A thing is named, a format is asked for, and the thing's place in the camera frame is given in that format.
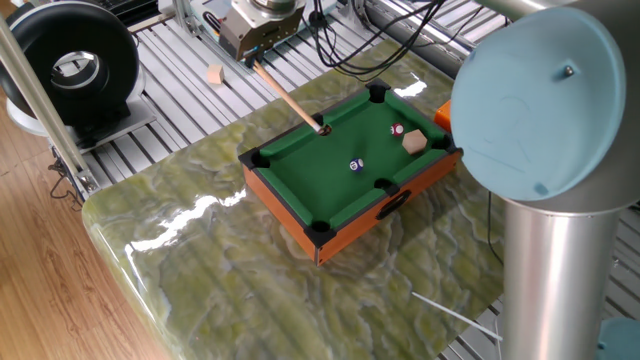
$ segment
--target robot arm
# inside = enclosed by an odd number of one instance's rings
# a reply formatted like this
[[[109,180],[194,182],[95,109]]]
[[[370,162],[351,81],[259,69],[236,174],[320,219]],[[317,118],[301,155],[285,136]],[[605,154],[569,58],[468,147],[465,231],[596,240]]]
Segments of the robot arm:
[[[549,4],[482,3],[516,18]],[[619,214],[640,199],[639,13],[624,0],[537,12],[487,37],[456,78],[462,160],[507,200],[507,359],[595,358]]]

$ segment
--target wooden block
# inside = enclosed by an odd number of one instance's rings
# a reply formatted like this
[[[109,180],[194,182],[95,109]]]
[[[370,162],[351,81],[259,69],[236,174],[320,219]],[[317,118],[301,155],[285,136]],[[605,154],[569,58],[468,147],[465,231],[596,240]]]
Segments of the wooden block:
[[[220,85],[224,81],[224,71],[222,65],[211,64],[207,69],[207,80],[211,84]]]
[[[402,139],[402,146],[410,155],[419,153],[427,147],[427,138],[422,135],[420,130],[413,130],[406,133]]]

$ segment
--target marble tabletop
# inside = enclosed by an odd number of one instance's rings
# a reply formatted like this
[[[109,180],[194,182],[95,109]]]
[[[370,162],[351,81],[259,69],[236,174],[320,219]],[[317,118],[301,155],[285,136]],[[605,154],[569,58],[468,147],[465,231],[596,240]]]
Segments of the marble tabletop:
[[[372,65],[385,41],[357,61]],[[381,75],[432,117],[452,80],[408,54]],[[361,89],[331,71],[292,92],[308,112]],[[238,154],[301,122],[282,100],[88,199],[89,235],[176,359],[432,359],[502,293],[487,192],[457,169],[316,267],[247,188]],[[493,207],[492,236],[503,229]]]

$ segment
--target billiard ball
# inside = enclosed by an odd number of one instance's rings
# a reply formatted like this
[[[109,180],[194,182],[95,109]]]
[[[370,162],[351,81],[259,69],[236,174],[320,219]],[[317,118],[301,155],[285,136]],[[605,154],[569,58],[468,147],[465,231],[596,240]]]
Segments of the billiard ball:
[[[395,123],[391,125],[391,135],[400,136],[404,133],[404,126],[400,123]]]
[[[362,159],[359,159],[359,158],[355,158],[351,160],[351,162],[349,163],[349,168],[355,172],[362,170],[363,167],[364,167],[364,162],[362,162]]]

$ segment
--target orange object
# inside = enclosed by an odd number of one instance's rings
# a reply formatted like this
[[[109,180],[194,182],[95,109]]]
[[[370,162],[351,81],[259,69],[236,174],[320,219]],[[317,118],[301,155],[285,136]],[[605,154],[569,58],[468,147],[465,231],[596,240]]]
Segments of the orange object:
[[[447,132],[451,132],[451,100],[447,101],[444,105],[436,111],[436,116],[433,122],[438,124],[441,128]]]
[[[317,266],[324,264],[332,256],[377,225],[386,216],[404,203],[410,201],[436,181],[448,174],[460,158],[460,152],[447,154],[437,163],[432,164],[411,181],[405,183],[390,199],[375,204],[364,213],[337,231],[335,237],[324,244],[315,244],[305,233],[303,225],[296,220],[291,211],[276,196],[270,186],[263,182],[255,171],[243,165],[247,185],[258,195],[273,215],[284,225],[285,229],[300,244]]]

